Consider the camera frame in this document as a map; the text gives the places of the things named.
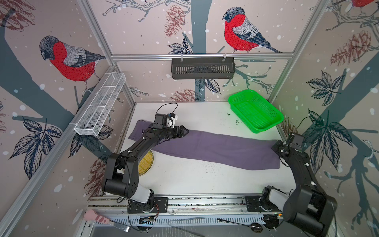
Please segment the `purple trousers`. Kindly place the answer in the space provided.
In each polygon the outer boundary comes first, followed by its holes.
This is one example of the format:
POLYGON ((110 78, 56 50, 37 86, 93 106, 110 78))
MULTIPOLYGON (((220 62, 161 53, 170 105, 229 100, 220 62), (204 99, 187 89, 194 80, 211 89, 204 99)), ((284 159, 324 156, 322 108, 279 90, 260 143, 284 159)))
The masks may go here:
POLYGON ((223 164, 245 170, 279 169, 280 159, 271 149, 275 140, 257 140, 190 130, 177 138, 153 147, 165 155, 223 164))

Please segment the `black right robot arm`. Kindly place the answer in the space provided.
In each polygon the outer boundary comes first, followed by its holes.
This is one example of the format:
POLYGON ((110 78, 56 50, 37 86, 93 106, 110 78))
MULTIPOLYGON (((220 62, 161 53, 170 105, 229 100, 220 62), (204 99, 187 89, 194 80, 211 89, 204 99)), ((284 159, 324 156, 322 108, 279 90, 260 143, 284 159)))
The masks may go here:
POLYGON ((260 198, 261 207, 279 209, 285 222, 310 235, 327 236, 338 204, 319 185, 311 168, 310 157, 281 140, 276 141, 271 149, 288 164, 296 188, 288 196, 273 186, 267 186, 260 198))

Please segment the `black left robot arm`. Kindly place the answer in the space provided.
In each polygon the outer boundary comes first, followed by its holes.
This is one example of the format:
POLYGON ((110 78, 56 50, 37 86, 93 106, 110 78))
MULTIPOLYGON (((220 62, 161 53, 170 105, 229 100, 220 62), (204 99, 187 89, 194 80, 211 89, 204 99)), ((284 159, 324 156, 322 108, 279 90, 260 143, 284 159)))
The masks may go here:
POLYGON ((143 212, 154 209, 154 192, 139 184, 138 166, 142 158, 156 145, 189 134, 183 125, 164 127, 151 124, 142 137, 120 154, 111 154, 107 159, 102 180, 102 191, 124 197, 137 203, 143 212))

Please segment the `yellow round woven mat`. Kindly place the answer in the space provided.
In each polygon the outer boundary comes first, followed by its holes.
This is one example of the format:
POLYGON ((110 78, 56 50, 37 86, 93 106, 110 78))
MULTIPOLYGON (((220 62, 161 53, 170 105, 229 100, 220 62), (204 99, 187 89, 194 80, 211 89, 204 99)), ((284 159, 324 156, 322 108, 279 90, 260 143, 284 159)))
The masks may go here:
POLYGON ((153 163, 154 163, 154 154, 152 151, 149 151, 139 162, 139 165, 138 165, 139 176, 142 176, 145 173, 147 173, 152 168, 153 163))

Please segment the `green plastic basket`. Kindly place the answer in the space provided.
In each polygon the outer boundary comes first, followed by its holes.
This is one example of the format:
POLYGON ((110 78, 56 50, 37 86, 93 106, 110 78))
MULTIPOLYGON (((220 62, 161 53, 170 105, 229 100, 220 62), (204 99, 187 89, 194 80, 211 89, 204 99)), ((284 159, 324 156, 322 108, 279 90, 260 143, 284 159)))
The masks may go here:
POLYGON ((246 89, 228 98, 231 110, 253 133, 282 123, 284 115, 254 90, 246 89))

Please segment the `black spoon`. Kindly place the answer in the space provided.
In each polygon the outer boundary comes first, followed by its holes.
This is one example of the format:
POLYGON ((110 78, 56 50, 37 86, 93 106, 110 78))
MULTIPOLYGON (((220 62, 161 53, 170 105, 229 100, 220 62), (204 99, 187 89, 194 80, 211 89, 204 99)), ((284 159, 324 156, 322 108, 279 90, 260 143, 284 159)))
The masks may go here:
POLYGON ((257 234, 259 234, 263 231, 262 225, 259 223, 256 223, 256 222, 247 225, 247 224, 237 223, 237 222, 228 221, 228 220, 224 220, 224 219, 220 219, 220 218, 217 218, 217 221, 222 222, 222 223, 236 224, 236 225, 249 227, 250 230, 252 230, 254 233, 257 233, 257 234))

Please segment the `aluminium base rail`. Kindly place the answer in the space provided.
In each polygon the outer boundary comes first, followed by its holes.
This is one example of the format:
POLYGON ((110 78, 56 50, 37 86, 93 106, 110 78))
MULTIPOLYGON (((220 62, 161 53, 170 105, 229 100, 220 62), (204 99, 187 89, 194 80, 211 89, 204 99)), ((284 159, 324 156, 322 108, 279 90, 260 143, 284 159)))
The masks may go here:
POLYGON ((131 228, 146 231, 154 227, 231 225, 217 218, 242 224, 259 223, 269 230, 283 222, 282 211, 263 209, 258 194, 157 196, 155 207, 143 212, 137 203, 121 197, 93 198, 88 209, 131 228))

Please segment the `white mesh wall shelf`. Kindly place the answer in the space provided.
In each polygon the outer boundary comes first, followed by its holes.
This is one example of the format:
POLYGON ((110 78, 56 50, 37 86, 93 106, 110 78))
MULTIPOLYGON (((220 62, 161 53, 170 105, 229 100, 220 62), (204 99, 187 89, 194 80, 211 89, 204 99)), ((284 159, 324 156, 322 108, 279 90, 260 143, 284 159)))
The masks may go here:
POLYGON ((126 81, 123 73, 112 72, 101 85, 74 130, 78 135, 98 136, 126 81))

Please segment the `horizontal aluminium frame bar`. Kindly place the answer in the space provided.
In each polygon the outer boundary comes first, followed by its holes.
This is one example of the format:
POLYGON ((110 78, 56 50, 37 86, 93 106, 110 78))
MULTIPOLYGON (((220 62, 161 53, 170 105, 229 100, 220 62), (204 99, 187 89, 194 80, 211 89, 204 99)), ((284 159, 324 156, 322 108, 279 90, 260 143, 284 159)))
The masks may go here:
POLYGON ((295 53, 209 53, 209 54, 115 54, 111 56, 114 62, 126 61, 167 61, 173 58, 234 58, 234 59, 262 59, 290 60, 294 58, 295 53))

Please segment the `pink handled spatula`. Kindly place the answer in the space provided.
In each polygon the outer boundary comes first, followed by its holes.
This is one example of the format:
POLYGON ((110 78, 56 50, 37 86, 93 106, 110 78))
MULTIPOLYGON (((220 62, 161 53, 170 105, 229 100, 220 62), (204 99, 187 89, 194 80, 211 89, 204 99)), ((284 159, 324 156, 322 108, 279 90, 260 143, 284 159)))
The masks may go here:
POLYGON ((110 226, 113 226, 113 227, 120 229, 124 232, 128 232, 131 228, 130 226, 111 221, 109 218, 98 214, 93 209, 89 209, 88 211, 86 211, 83 218, 85 221, 95 221, 95 222, 98 222, 100 224, 110 225, 110 226))

